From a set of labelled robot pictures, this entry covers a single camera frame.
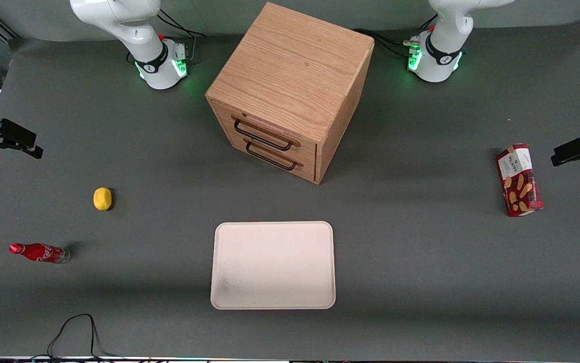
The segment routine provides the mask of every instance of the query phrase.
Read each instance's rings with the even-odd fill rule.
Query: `yellow lemon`
[[[100,211],[108,211],[108,208],[110,208],[112,202],[113,198],[110,195],[109,188],[99,188],[92,196],[92,204],[94,204],[95,207]]]

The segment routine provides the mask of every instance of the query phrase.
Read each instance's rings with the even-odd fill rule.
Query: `gray wall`
[[[162,0],[162,8],[187,28],[207,34],[243,34],[266,0]],[[418,27],[433,15],[426,0],[275,0],[284,7],[343,27],[372,30]],[[52,41],[111,39],[77,19],[69,0],[0,0],[0,18],[23,37]],[[474,12],[476,27],[531,27],[580,21],[580,0],[517,0]],[[177,30],[151,20],[163,34]]]

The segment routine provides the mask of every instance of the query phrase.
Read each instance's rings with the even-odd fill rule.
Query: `red snack box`
[[[495,163],[498,165],[508,216],[521,217],[543,209],[527,144],[517,143],[508,147],[496,157]]]

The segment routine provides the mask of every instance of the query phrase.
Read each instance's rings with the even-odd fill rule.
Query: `wooden cabinet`
[[[234,148],[319,184],[372,49],[371,37],[267,3],[205,96]]]

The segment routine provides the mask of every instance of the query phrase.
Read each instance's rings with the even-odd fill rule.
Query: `green led light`
[[[175,71],[177,72],[177,75],[180,76],[180,78],[186,76],[186,62],[182,60],[171,59],[171,64],[173,64],[173,67],[175,68]]]
[[[417,50],[416,53],[414,53],[411,56],[411,60],[409,61],[409,68],[414,71],[417,69],[417,66],[419,65],[419,61],[422,59],[422,51],[421,50]]]
[[[454,71],[456,69],[458,69],[458,64],[460,63],[460,58],[462,58],[462,51],[460,51],[460,54],[458,54],[458,60],[456,60],[456,65],[453,66]]]
[[[135,67],[138,69],[138,72],[140,72],[140,78],[144,80],[144,74],[142,74],[142,69],[140,69],[138,62],[135,62]]]

